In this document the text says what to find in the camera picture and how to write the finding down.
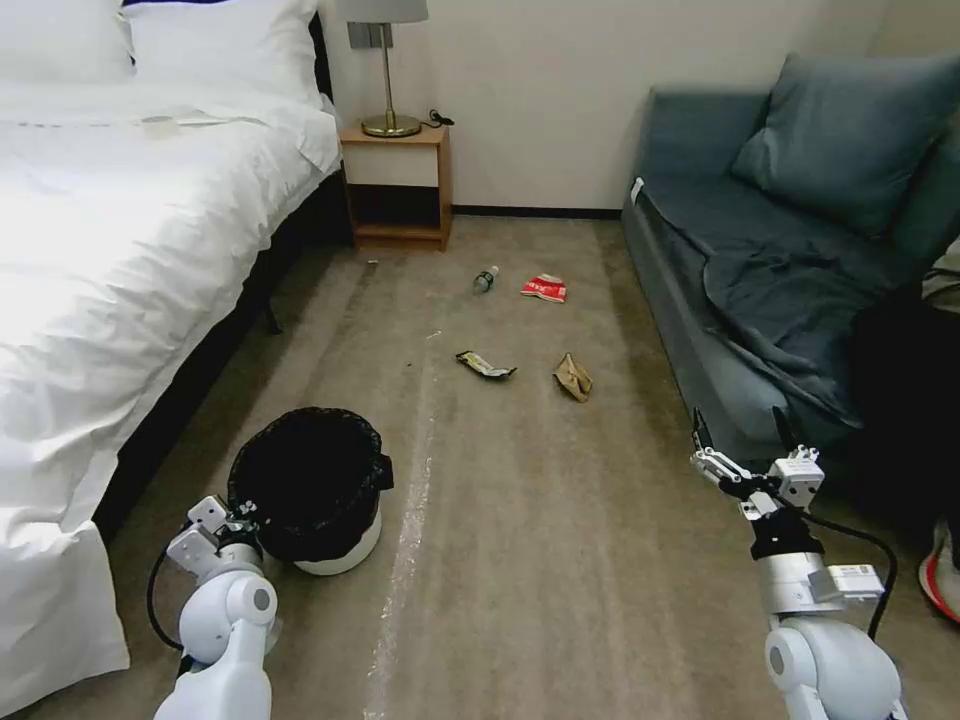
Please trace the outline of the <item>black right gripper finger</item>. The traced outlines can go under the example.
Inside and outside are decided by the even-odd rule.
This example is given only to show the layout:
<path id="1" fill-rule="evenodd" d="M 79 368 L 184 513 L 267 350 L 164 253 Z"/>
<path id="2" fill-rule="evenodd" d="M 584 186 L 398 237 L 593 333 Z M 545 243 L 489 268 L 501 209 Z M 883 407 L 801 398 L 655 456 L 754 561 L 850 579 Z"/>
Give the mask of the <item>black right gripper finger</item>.
<path id="1" fill-rule="evenodd" d="M 791 416 L 784 408 L 774 407 L 773 419 L 788 458 L 813 462 L 819 459 L 819 450 L 807 441 L 802 427 L 792 422 Z"/>
<path id="2" fill-rule="evenodd" d="M 712 436 L 698 408 L 692 411 L 693 467 L 729 497 L 750 498 L 767 490 L 764 477 L 740 466 L 712 446 Z"/>

